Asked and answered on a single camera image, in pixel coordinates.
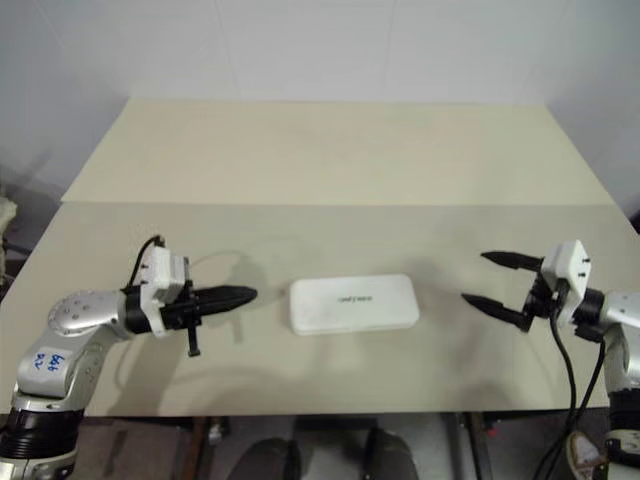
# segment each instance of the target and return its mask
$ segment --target beige table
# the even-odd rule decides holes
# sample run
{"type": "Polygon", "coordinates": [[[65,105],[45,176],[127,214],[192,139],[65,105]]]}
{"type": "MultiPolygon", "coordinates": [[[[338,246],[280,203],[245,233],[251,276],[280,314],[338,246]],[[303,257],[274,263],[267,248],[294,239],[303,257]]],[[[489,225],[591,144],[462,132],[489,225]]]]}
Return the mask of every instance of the beige table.
{"type": "MultiPolygon", "coordinates": [[[[197,285],[246,284],[259,299],[209,317],[198,358],[184,333],[117,345],[89,414],[563,408],[548,323],[523,335],[460,299],[519,307],[533,279],[479,252],[543,255],[580,238],[594,287],[640,289],[635,233],[541,108],[135,101],[65,200],[0,309],[5,409],[50,306],[123,285],[156,232],[190,256],[197,285]],[[292,280],[388,272],[414,281],[414,328],[291,331],[292,280]]],[[[565,338],[582,391],[597,351],[565,338]]],[[[592,405],[604,404],[600,385],[592,405]]]]}

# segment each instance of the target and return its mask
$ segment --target robotic arm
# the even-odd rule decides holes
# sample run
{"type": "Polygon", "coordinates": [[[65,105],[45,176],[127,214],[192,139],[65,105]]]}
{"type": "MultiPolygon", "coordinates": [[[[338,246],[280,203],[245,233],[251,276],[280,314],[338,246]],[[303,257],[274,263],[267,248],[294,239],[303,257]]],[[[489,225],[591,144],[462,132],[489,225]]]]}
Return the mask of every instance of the robotic arm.
{"type": "Polygon", "coordinates": [[[544,258],[493,251],[483,257],[498,265],[536,273],[521,311],[478,295],[463,298],[482,312],[528,332],[535,317],[552,328],[569,323],[585,340],[604,342],[605,382],[611,430],[605,446],[608,478],[637,478],[640,468],[640,294],[603,293],[587,288],[591,259],[579,241],[555,246],[544,258]]]}
{"type": "Polygon", "coordinates": [[[161,237],[142,247],[131,280],[115,291],[82,291],[49,313],[48,328],[22,358],[11,412],[0,438],[0,480],[67,478],[73,471],[78,427],[111,346],[133,335],[186,329],[189,356],[199,355],[201,317],[256,298],[248,287],[196,290],[186,257],[161,237]],[[151,251],[142,264],[142,256],[151,251]],[[141,270],[140,285],[133,285],[141,270]]]}

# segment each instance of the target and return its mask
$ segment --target handwritten label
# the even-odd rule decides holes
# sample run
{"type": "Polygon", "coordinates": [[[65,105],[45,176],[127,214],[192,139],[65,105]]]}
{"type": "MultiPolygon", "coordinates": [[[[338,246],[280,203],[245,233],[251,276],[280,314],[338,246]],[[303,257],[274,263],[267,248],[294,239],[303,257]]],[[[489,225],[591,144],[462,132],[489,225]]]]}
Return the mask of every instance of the handwritten label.
{"type": "Polygon", "coordinates": [[[43,348],[36,352],[33,358],[33,368],[39,372],[57,372],[64,367],[71,352],[67,350],[54,350],[52,348],[43,348]]]}

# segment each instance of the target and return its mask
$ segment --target floor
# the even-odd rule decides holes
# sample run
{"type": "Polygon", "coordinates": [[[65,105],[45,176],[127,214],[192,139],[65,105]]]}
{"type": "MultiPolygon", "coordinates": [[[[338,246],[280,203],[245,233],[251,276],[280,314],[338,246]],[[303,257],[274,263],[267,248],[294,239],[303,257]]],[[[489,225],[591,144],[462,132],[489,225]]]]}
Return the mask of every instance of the floor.
{"type": "MultiPolygon", "coordinates": [[[[207,455],[211,468],[198,480],[225,480],[242,453],[258,440],[294,438],[305,480],[355,480],[367,429],[374,423],[402,436],[424,480],[475,479],[467,432],[454,414],[386,414],[307,421],[293,416],[234,417],[231,433],[207,455]]],[[[537,461],[564,421],[562,413],[496,423],[488,444],[496,480],[530,478],[537,461]]],[[[582,430],[599,445],[607,429],[606,409],[587,411],[582,430]]],[[[77,479],[175,479],[190,435],[173,426],[119,419],[89,419],[81,427],[77,479]]],[[[566,465],[556,479],[571,478],[566,465]]]]}

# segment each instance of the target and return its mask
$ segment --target white wall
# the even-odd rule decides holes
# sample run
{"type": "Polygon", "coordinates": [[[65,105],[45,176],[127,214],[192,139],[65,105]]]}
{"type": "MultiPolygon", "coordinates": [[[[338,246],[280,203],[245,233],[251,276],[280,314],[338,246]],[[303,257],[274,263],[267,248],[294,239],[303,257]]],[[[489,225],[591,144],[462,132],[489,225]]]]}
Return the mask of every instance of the white wall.
{"type": "Polygon", "coordinates": [[[547,103],[632,213],[639,21],[637,0],[0,0],[0,175],[29,240],[127,96],[547,103]]]}

